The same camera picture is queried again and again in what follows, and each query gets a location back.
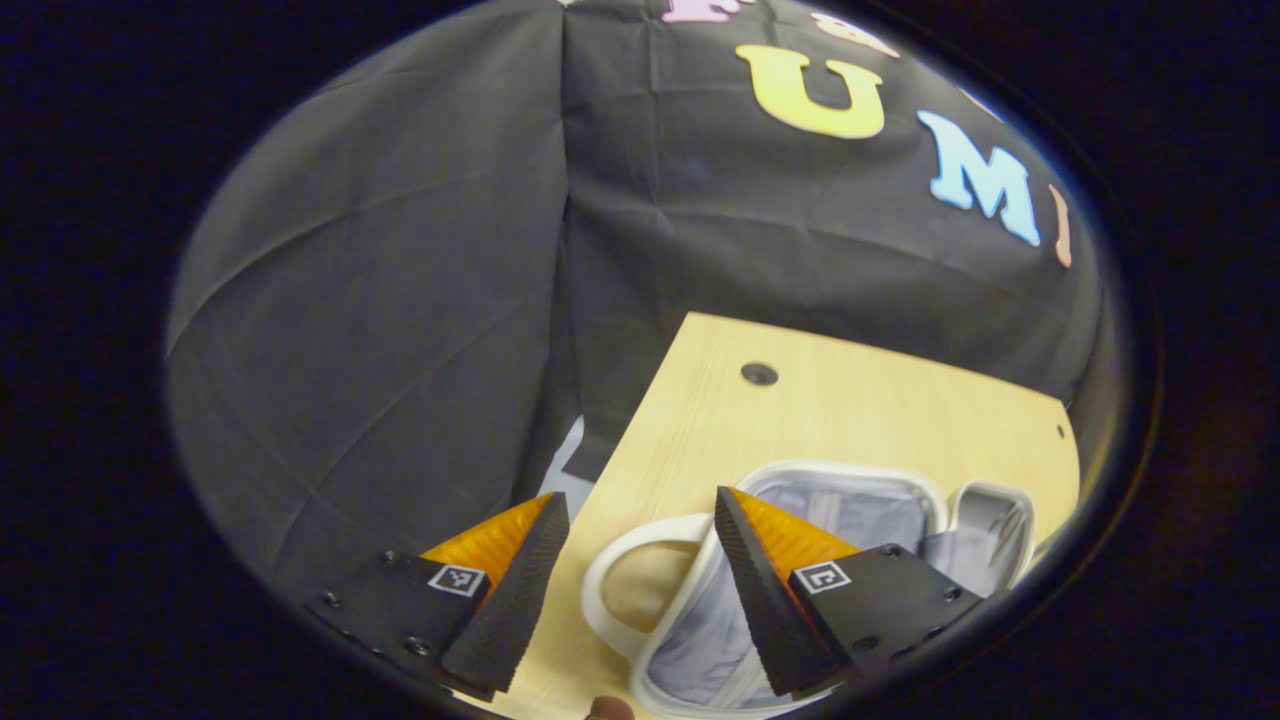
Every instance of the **yellow letter u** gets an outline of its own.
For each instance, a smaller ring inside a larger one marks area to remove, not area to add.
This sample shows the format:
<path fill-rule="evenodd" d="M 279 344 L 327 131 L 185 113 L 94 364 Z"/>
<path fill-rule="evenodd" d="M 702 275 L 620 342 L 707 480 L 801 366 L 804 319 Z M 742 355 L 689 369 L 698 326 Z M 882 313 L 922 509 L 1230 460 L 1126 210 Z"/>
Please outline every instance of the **yellow letter u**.
<path fill-rule="evenodd" d="M 809 58 L 803 54 L 768 45 L 739 45 L 737 56 L 751 65 L 756 101 L 788 126 L 846 140 L 873 137 L 884 129 L 884 108 L 876 90 L 882 81 L 870 70 L 827 60 L 827 68 L 845 78 L 849 87 L 850 106 L 837 110 L 809 99 L 801 72 Z"/>

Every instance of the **black cloth backdrop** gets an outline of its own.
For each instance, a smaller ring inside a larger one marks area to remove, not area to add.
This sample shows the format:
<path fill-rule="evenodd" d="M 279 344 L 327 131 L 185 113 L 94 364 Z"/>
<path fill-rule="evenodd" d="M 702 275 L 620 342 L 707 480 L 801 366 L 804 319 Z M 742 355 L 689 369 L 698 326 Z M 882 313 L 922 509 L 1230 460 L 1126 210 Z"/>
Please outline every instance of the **black cloth backdrop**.
<path fill-rule="evenodd" d="M 813 8 L 666 9 L 472 8 L 300 102 L 212 199 L 174 290 L 170 414 L 211 519 L 273 589 L 297 600 L 531 497 L 579 414 L 568 470 L 595 478 L 694 310 L 1071 402 L 1101 260 L 1070 179 L 1015 119 L 906 42 L 881 33 L 891 59 L 823 33 Z M 827 59 L 879 74 L 883 132 L 772 118 L 741 44 L 808 55 L 809 95 L 831 106 L 849 96 Z M 931 195 L 922 109 L 1027 165 L 1038 247 Z M 1048 183 L 1071 204 L 1070 269 Z"/>

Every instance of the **mug handle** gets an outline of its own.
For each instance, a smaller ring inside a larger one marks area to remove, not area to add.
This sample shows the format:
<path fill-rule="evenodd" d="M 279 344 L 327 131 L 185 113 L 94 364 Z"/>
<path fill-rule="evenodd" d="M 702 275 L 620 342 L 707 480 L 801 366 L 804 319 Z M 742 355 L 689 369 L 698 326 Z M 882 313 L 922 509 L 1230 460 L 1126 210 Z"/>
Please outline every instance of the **mug handle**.
<path fill-rule="evenodd" d="M 681 515 L 640 525 L 630 533 L 611 542 L 582 575 L 582 616 L 586 624 L 595 630 L 595 634 L 604 641 L 618 655 L 628 661 L 635 660 L 644 648 L 648 633 L 632 628 L 618 620 L 609 609 L 604 606 L 604 577 L 609 568 L 627 552 L 655 542 L 694 542 L 705 539 L 712 527 L 712 514 L 699 512 L 696 515 Z"/>

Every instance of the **letter m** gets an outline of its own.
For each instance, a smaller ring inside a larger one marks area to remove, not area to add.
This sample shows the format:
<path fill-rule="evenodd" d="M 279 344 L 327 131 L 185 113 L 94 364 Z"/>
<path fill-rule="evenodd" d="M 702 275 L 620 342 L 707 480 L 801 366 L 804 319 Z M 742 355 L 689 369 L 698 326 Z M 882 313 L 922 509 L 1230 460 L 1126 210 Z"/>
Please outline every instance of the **letter m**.
<path fill-rule="evenodd" d="M 938 145 L 938 177 L 929 183 L 933 196 L 968 210 L 973 208 L 973 195 L 977 193 L 982 214 L 988 218 L 996 214 L 1004 197 L 1005 209 L 1000 220 L 1005 229 L 1038 246 L 1039 232 L 1036 229 L 1032 193 L 1027 187 L 1027 168 L 1018 158 L 996 147 L 988 163 L 960 126 L 927 110 L 918 111 L 916 117 L 933 131 Z M 965 178 L 969 178 L 973 193 L 965 187 Z"/>

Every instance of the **wooden table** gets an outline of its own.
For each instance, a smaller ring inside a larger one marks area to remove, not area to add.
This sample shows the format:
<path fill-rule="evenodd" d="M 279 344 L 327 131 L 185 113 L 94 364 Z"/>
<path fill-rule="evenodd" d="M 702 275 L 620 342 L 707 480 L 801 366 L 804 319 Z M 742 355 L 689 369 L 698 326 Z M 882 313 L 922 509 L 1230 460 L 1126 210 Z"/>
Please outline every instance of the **wooden table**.
<path fill-rule="evenodd" d="M 748 363 L 777 370 L 777 383 L 746 382 Z M 582 619 L 582 574 L 621 534 L 710 512 L 717 486 L 790 459 L 910 470 L 943 496 L 973 479 L 1021 488 L 1036 506 L 1036 543 L 1068 519 L 1079 492 L 1075 439 L 1055 398 L 909 355 L 691 313 L 570 528 L 511 691 L 493 703 L 462 700 L 520 720 L 580 720 L 591 698 L 612 694 L 652 717 L 631 701 L 626 661 Z M 612 588 L 658 577 L 673 593 L 691 557 L 668 548 L 632 559 L 644 551 L 620 561 L 605 585 L 623 619 L 653 618 L 664 598 Z"/>

